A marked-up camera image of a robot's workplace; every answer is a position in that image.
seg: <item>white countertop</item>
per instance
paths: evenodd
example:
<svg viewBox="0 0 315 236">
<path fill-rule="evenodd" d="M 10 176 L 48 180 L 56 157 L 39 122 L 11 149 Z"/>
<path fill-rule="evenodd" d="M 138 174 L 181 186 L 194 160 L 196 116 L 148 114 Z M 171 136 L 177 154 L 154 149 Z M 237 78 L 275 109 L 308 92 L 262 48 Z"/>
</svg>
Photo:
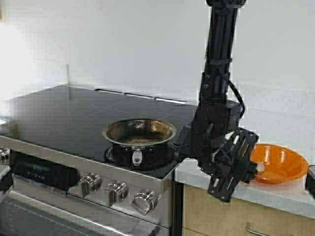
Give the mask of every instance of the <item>white countertop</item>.
<svg viewBox="0 0 315 236">
<path fill-rule="evenodd" d="M 175 180 L 208 190 L 210 176 L 200 170 L 196 160 L 186 159 L 176 168 Z M 305 178 L 276 185 L 253 180 L 240 183 L 233 197 L 315 219 L 315 200 L 304 189 L 304 183 Z"/>
</svg>

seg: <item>oven door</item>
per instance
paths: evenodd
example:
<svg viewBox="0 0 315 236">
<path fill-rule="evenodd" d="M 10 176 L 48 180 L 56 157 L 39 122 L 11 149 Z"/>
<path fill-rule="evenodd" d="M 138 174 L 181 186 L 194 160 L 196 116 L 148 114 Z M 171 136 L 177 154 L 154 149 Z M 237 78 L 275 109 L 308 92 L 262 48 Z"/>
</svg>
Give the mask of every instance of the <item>oven door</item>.
<svg viewBox="0 0 315 236">
<path fill-rule="evenodd" d="M 0 205 L 2 236 L 168 236 L 168 230 L 88 201 L 14 180 Z"/>
</svg>

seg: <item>stainless steel stove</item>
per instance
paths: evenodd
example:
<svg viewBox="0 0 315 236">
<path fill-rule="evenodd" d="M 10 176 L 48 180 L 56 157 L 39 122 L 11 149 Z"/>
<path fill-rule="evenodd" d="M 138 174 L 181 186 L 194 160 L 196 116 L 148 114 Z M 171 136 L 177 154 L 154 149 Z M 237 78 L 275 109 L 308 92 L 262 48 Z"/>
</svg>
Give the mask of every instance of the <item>stainless steel stove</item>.
<svg viewBox="0 0 315 236">
<path fill-rule="evenodd" d="M 180 235 L 178 162 L 154 170 L 106 163 L 111 144 L 102 130 L 118 120 L 155 118 L 180 133 L 195 106 L 59 86 L 4 107 L 0 147 L 11 150 L 14 188 L 1 204 L 1 234 L 36 236 L 49 227 L 46 235 Z"/>
</svg>

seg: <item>wooden cabinet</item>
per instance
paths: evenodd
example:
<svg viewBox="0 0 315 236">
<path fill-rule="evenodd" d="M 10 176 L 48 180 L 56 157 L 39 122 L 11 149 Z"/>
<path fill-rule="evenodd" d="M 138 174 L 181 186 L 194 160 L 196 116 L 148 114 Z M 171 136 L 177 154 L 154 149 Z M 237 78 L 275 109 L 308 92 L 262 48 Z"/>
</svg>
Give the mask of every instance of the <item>wooden cabinet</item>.
<svg viewBox="0 0 315 236">
<path fill-rule="evenodd" d="M 183 236 L 204 236 L 198 232 L 183 228 Z"/>
<path fill-rule="evenodd" d="M 232 199 L 229 204 L 207 191 L 185 185 L 183 227 L 185 234 L 253 236 L 246 224 L 269 236 L 315 236 L 315 220 L 258 204 Z"/>
</svg>

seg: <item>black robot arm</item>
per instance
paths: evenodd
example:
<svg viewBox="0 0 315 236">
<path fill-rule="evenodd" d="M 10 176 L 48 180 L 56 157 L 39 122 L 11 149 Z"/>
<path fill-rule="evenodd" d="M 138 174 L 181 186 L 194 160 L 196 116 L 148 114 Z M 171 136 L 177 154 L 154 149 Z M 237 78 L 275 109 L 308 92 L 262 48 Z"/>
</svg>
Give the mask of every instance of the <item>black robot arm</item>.
<svg viewBox="0 0 315 236">
<path fill-rule="evenodd" d="M 212 15 L 199 105 L 192 123 L 175 143 L 179 159 L 194 158 L 211 175 L 208 193 L 223 202 L 230 202 L 240 181 L 249 183 L 254 178 L 257 167 L 250 157 L 259 137 L 239 127 L 245 105 L 229 73 L 238 8 L 245 2 L 207 0 Z M 229 86 L 238 102 L 227 99 Z"/>
</svg>

